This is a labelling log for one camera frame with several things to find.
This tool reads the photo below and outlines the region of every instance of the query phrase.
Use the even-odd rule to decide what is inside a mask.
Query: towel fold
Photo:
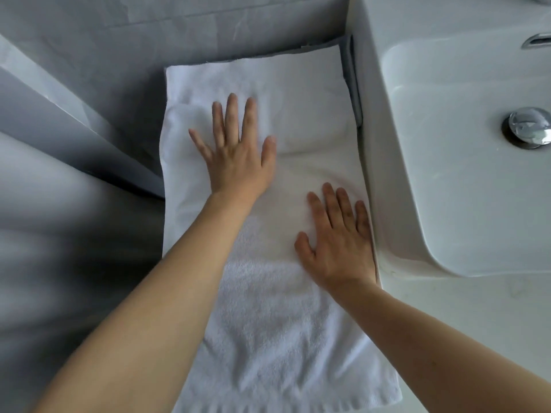
[[[340,412],[399,401],[394,368],[311,281],[293,249],[300,230],[315,238],[308,191],[320,193],[329,181],[346,188],[351,200],[367,200],[339,47],[170,67],[166,80],[164,253],[210,194],[187,129],[196,128],[214,147],[213,101],[224,104],[235,92],[241,123],[245,99],[255,97],[259,144],[269,134],[278,140],[275,179],[238,235],[174,411]]]

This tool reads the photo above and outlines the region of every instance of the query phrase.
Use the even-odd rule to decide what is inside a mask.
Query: gray tile wall
[[[0,34],[154,157],[163,68],[344,32],[348,0],[0,0]]]

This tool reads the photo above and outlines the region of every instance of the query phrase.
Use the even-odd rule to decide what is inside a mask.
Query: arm
[[[343,189],[309,193],[317,231],[312,250],[300,233],[296,251],[314,281],[356,320],[428,411],[551,411],[551,384],[376,284],[365,205],[354,219]]]
[[[191,368],[226,259],[256,199],[270,184],[276,147],[257,152],[256,104],[247,101],[239,142],[238,103],[213,105],[217,150],[190,135],[213,193],[166,257],[84,341],[55,376],[35,413],[170,412]]]

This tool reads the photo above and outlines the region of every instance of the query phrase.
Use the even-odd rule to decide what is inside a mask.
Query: white countertop
[[[403,280],[385,289],[551,381],[551,276]],[[381,413],[425,412],[404,382],[403,401]]]

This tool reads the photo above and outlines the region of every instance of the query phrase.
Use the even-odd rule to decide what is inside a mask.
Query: left hand
[[[213,151],[203,142],[194,129],[189,135],[198,151],[207,163],[210,187],[213,194],[235,196],[246,200],[250,205],[271,184],[276,170],[276,141],[266,138],[262,154],[258,154],[256,101],[249,98],[245,105],[245,116],[241,139],[239,138],[238,98],[235,94],[228,97],[226,118],[222,105],[212,105],[212,120],[216,150]]]

